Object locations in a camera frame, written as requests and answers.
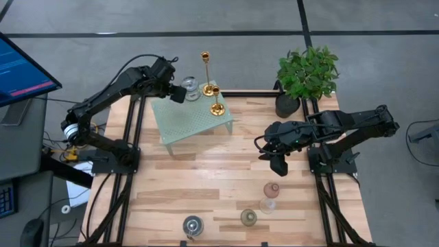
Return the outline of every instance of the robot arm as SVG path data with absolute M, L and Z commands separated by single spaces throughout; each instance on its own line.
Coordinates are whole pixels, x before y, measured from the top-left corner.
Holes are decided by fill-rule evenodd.
M 61 123 L 67 140 L 73 145 L 89 144 L 110 152 L 114 154 L 118 164 L 129 165 L 139 151 L 121 139 L 111 140 L 91 132 L 91 118 L 126 95 L 161 98 L 170 95 L 171 100 L 183 103 L 186 89 L 169 83 L 174 78 L 174 72 L 171 62 L 161 57 L 157 58 L 152 67 L 126 69 L 114 83 L 68 110 L 66 119 Z
M 373 137 L 391 137 L 399 128 L 393 121 L 387 106 L 358 113 L 344 113 L 340 110 L 326 110 L 307 116 L 307 122 L 275 122 L 265 130 L 267 144 L 259 148 L 261 160 L 270 161 L 270 167 L 280 176 L 288 173 L 285 155 L 301 151 L 312 143 L 321 143 L 319 161 L 326 165 L 337 162 L 341 155 L 353 146 Z M 348 130 L 356 130 L 336 143 L 324 143 L 339 138 Z

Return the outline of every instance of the keyboard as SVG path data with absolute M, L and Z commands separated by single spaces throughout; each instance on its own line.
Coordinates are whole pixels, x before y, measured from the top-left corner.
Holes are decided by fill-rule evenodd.
M 0 182 L 0 218 L 18 211 L 16 187 L 10 181 Z

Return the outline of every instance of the black plant pot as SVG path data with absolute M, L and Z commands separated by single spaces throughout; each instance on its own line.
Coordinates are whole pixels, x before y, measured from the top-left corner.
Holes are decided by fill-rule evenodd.
M 276 97 L 276 115 L 287 118 L 295 113 L 300 107 L 300 100 L 292 99 L 290 96 L 281 93 Z

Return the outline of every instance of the clear glass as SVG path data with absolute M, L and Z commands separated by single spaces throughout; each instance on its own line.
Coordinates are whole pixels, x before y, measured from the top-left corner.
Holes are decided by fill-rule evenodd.
M 264 198 L 259 202 L 259 209 L 264 214 L 271 214 L 276 209 L 276 202 L 270 198 Z

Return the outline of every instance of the green plant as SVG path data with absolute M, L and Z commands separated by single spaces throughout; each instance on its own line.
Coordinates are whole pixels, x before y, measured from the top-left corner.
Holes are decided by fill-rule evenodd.
M 288 51 L 286 58 L 281 58 L 281 69 L 277 78 L 281 81 L 285 94 L 293 99 L 302 97 L 320 99 L 322 95 L 331 97 L 331 92 L 337 89 L 334 79 L 339 73 L 335 68 L 334 61 L 338 57 L 328 50 L 308 47 L 301 55 L 299 50 Z

